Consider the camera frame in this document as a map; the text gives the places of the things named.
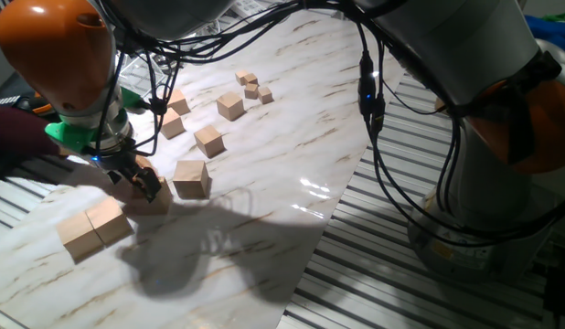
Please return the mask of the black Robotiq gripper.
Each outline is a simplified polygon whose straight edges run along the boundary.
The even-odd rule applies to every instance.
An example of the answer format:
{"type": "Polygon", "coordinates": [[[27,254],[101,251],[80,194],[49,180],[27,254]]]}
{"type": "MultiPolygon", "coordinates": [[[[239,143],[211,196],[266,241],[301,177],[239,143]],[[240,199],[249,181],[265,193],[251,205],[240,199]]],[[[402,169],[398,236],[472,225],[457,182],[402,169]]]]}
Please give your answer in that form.
{"type": "Polygon", "coordinates": [[[135,156],[136,153],[133,151],[120,149],[118,152],[94,154],[92,162],[110,178],[114,185],[126,178],[151,203],[161,190],[160,181],[151,167],[140,167],[135,162],[135,156]]]}

